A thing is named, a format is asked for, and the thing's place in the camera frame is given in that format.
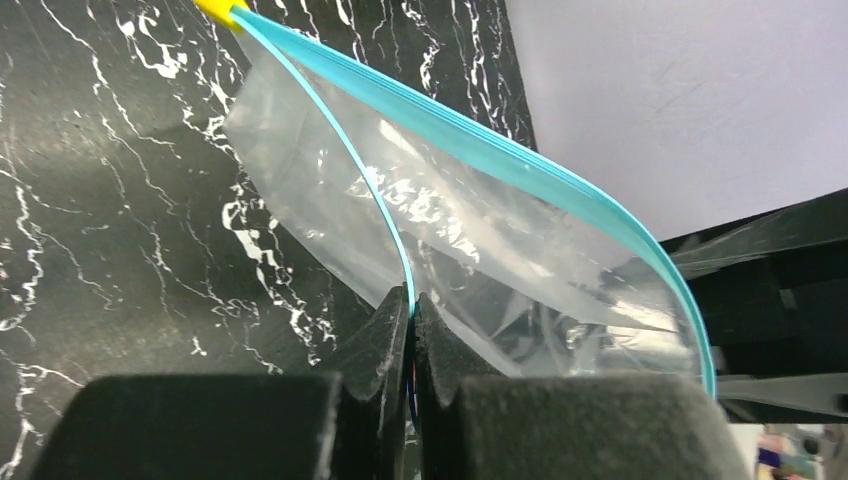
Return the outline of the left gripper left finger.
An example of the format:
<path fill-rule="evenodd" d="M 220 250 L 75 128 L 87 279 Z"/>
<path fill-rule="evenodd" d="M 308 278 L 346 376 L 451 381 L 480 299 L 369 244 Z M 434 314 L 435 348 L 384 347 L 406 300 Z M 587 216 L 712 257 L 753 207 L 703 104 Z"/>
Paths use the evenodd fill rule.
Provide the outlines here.
<path fill-rule="evenodd" d="M 392 288 L 334 370 L 97 379 L 71 401 L 32 477 L 399 479 L 409 313 L 407 288 Z"/>

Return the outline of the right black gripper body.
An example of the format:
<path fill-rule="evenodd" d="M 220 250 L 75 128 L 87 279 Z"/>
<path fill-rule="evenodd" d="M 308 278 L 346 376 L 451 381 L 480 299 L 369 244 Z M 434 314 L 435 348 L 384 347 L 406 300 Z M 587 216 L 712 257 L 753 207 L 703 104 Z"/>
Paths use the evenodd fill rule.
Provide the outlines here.
<path fill-rule="evenodd" d="M 847 193 L 667 240 L 735 422 L 847 419 Z"/>

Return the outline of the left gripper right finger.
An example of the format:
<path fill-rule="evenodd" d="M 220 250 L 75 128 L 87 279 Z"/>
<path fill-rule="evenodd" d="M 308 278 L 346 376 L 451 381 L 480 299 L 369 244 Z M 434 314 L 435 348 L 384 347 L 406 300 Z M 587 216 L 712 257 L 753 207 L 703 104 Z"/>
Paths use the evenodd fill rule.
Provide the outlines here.
<path fill-rule="evenodd" d="M 745 479 L 723 411 L 656 374 L 509 378 L 421 295 L 414 366 L 426 479 Z"/>

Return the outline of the clear zip top bag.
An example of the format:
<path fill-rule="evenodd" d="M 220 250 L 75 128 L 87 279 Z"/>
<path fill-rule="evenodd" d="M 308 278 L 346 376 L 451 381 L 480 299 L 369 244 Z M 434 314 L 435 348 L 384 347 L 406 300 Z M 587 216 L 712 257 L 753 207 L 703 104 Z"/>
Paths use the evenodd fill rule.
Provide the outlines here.
<path fill-rule="evenodd" d="M 250 64 L 230 145 L 272 218 L 362 299 L 404 284 L 510 377 L 671 374 L 716 394 L 683 275 L 607 193 L 243 1 L 199 8 Z"/>

